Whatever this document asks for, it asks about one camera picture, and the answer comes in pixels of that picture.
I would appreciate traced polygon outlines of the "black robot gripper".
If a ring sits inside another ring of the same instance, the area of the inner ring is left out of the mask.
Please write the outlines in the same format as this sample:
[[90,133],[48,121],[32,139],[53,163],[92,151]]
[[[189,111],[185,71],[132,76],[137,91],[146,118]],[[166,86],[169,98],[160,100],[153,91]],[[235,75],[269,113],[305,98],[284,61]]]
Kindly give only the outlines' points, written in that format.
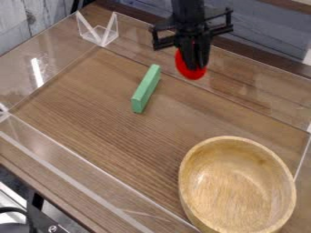
[[212,38],[233,31],[233,9],[204,6],[204,0],[170,0],[170,6],[169,17],[149,29],[153,49],[178,47],[180,69],[196,70],[208,64]]

